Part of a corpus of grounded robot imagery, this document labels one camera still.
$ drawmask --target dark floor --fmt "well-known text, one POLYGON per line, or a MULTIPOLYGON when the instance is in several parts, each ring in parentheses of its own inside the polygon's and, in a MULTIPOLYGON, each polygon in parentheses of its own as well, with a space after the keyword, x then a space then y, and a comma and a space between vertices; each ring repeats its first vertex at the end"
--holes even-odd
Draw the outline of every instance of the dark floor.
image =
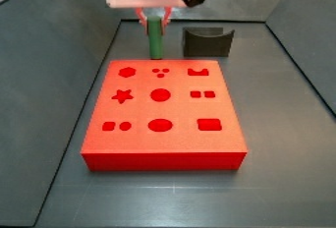
POLYGON ((249 148, 237 172, 90 173, 78 154, 109 60, 148 58, 142 27, 122 22, 90 92, 38 226, 336 226, 334 118, 264 24, 172 23, 165 58, 182 58, 182 27, 234 29, 218 59, 249 148))

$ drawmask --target star-shaped hole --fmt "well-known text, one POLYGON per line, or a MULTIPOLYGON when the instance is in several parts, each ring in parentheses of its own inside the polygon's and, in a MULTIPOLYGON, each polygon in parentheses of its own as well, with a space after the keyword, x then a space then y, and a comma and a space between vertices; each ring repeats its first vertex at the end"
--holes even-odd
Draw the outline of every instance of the star-shaped hole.
POLYGON ((117 94, 112 97, 112 99, 117 99, 120 104, 122 104, 128 99, 133 99, 130 89, 117 90, 117 94))

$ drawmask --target red box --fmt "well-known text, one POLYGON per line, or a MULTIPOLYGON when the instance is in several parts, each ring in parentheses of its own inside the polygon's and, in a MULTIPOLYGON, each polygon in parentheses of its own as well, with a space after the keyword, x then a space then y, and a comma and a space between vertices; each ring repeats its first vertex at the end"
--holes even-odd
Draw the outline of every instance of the red box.
POLYGON ((216 61, 110 62, 81 147, 92 171, 237 169, 245 154, 216 61))

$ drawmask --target gray table surface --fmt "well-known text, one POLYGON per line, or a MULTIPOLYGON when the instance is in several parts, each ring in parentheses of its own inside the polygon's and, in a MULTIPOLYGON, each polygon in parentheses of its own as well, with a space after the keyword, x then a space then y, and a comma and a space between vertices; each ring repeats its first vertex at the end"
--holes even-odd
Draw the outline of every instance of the gray table surface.
POLYGON ((0 6, 0 226, 36 222, 118 23, 105 0, 0 6))
POLYGON ((282 0, 266 24, 336 114, 336 1, 282 0))
POLYGON ((142 27, 122 22, 73 133, 37 226, 336 226, 334 117, 264 24, 172 23, 165 58, 182 58, 182 27, 236 29, 218 59, 249 153, 238 171, 90 173, 78 154, 106 66, 148 58, 142 27))

